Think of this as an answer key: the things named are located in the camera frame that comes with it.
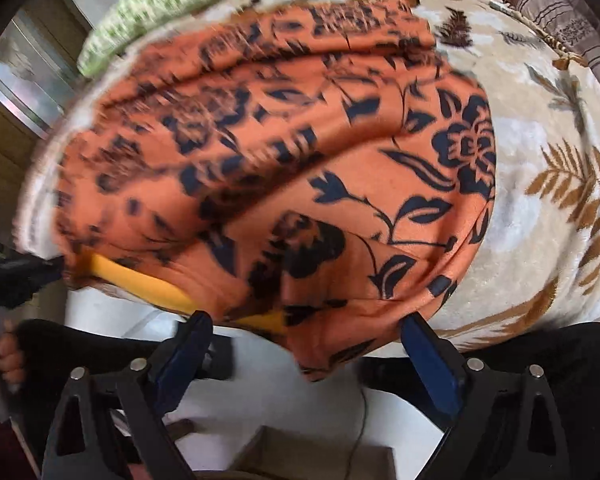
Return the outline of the person's left hand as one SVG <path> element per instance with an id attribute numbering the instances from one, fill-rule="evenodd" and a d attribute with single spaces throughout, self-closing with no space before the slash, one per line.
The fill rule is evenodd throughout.
<path id="1" fill-rule="evenodd" d="M 0 335 L 0 376 L 9 385 L 20 385 L 24 379 L 23 355 L 18 347 L 13 322 L 5 321 Z"/>

